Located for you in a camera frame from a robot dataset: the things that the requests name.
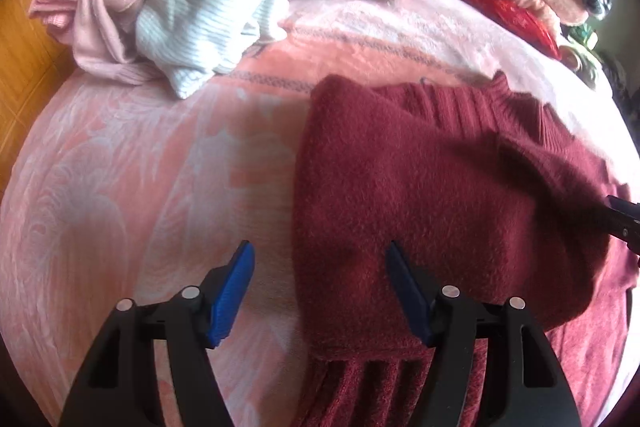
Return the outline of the dark red knit sweater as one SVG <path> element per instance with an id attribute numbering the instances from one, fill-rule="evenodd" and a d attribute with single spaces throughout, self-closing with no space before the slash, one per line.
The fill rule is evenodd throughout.
<path id="1" fill-rule="evenodd" d="M 322 80 L 294 183 L 309 353 L 295 424 L 408 423 L 433 353 L 411 334 L 386 274 L 386 248 L 397 244 L 474 299 L 523 298 L 593 425 L 638 280 L 636 257 L 597 226 L 610 195 L 628 198 L 629 187 L 502 74 L 478 87 Z"/>

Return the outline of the red shiny cloth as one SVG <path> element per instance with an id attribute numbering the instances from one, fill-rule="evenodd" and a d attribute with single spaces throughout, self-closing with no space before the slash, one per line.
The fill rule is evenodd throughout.
<path id="1" fill-rule="evenodd" d="M 547 27 L 513 0 L 462 0 L 490 20 L 521 38 L 540 53 L 561 60 L 560 50 Z"/>

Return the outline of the pink floral bed blanket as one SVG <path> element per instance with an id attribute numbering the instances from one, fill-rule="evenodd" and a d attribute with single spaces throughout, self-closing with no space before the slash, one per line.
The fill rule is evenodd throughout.
<path id="1" fill-rule="evenodd" d="M 502 70 L 639 185 L 612 98 L 460 0 L 293 0 L 288 38 L 178 100 L 78 72 L 40 114 L 1 203 L 1 334 L 51 423 L 119 299 L 198 283 L 244 239 L 256 271 L 210 357 L 239 426 L 286 426 L 304 373 L 291 267 L 294 160 L 314 85 L 475 82 Z"/>

